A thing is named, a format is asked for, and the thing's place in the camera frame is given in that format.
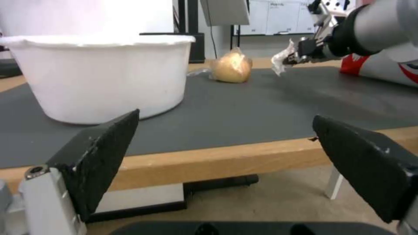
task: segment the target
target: white plastic basin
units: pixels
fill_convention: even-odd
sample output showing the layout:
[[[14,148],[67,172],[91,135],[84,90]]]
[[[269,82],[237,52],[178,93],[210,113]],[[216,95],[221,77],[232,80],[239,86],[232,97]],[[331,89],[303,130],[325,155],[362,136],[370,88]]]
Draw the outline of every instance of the white plastic basin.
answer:
[[[10,48],[42,109],[66,123],[98,124],[140,109],[165,112],[184,96],[192,36],[16,36]]]

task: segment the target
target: black base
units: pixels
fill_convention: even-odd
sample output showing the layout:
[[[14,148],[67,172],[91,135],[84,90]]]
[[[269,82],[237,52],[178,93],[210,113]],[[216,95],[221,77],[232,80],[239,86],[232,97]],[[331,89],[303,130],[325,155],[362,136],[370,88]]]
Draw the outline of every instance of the black base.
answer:
[[[188,195],[192,195],[195,192],[233,187],[233,186],[243,186],[243,185],[249,186],[257,182],[258,182],[258,175],[249,175],[249,176],[238,176],[238,177],[230,177],[230,178],[225,178],[225,179],[214,179],[214,180],[185,183],[183,184],[184,198],[186,198]],[[186,208],[187,208],[187,203],[186,201],[183,201],[183,202],[172,202],[172,203],[165,203],[165,204],[159,204],[159,205],[151,205],[151,206],[146,206],[146,207],[129,208],[129,209],[123,209],[123,210],[117,210],[117,211],[111,211],[111,212],[102,212],[102,213],[96,213],[96,214],[91,215],[87,223],[106,221],[106,220],[116,220],[116,219],[134,217],[138,215],[148,215],[148,214],[160,213],[160,212],[176,211],[176,210],[181,210],[181,209],[186,209]]]
[[[146,207],[129,208],[111,212],[96,213],[90,216],[86,223],[93,223],[107,220],[117,220],[122,218],[134,217],[138,215],[148,215],[153,213],[176,211],[186,209],[187,204],[185,201],[182,202],[171,202],[160,205],[151,205]]]

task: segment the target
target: black gripper pad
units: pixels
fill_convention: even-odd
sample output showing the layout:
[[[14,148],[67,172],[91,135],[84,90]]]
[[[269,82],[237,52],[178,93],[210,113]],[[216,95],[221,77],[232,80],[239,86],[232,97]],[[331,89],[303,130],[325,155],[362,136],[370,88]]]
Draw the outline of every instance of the black gripper pad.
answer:
[[[46,164],[63,176],[82,221],[96,211],[136,131],[139,110],[83,129]]]
[[[417,194],[418,158],[387,136],[317,115],[322,148],[385,222],[402,219]]]

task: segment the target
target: table leg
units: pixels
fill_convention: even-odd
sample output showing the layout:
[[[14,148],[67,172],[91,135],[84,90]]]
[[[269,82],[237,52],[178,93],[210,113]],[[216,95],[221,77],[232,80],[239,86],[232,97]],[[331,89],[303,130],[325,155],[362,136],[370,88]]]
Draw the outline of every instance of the table leg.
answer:
[[[337,197],[339,188],[344,177],[338,172],[335,166],[332,166],[331,177],[329,178],[328,185],[326,186],[325,194],[334,200]]]

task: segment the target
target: wooden table edge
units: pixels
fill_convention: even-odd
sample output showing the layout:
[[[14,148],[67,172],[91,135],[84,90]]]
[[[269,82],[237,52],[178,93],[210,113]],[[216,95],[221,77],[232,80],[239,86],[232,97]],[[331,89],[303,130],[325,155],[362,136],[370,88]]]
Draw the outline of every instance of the wooden table edge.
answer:
[[[418,127],[379,131],[418,153]],[[260,174],[329,164],[319,141],[307,138],[125,157],[110,191]],[[29,167],[0,170],[13,192]]]

